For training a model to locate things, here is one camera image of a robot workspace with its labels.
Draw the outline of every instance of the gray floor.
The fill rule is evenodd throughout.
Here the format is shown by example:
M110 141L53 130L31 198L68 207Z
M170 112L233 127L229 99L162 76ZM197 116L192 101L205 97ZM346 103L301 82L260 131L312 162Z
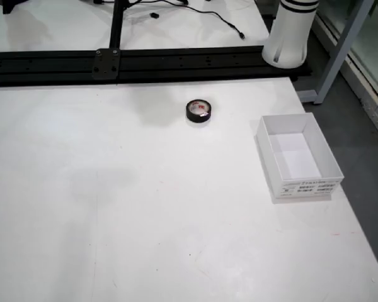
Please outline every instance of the gray floor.
M319 75L329 57L313 34L308 52ZM343 189L378 260L378 132L341 75L322 105L304 108L314 113L345 175Z

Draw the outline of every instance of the glass panel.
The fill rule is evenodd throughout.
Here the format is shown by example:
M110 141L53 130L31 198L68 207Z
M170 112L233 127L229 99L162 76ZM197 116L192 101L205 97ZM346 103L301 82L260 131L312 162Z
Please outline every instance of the glass panel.
M339 37L357 0L322 0L319 15ZM352 59L378 92L378 0L352 46Z

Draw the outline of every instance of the white box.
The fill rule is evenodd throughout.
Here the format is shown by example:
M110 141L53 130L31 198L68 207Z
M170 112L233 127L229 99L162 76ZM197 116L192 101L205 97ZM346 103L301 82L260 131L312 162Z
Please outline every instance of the white box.
M343 180L312 113L262 116L256 138L276 198L327 196Z

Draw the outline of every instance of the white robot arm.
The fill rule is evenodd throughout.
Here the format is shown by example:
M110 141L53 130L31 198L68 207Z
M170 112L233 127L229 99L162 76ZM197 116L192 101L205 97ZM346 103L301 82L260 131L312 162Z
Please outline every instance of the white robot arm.
M307 57L307 41L319 0L281 0L276 20L262 51L272 66L291 69Z

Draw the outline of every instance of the label on box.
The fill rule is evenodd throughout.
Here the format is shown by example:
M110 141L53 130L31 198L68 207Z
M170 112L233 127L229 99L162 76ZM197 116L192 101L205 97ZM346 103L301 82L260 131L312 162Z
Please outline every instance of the label on box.
M282 187L280 196L327 195L337 187L340 181L302 181L292 182Z

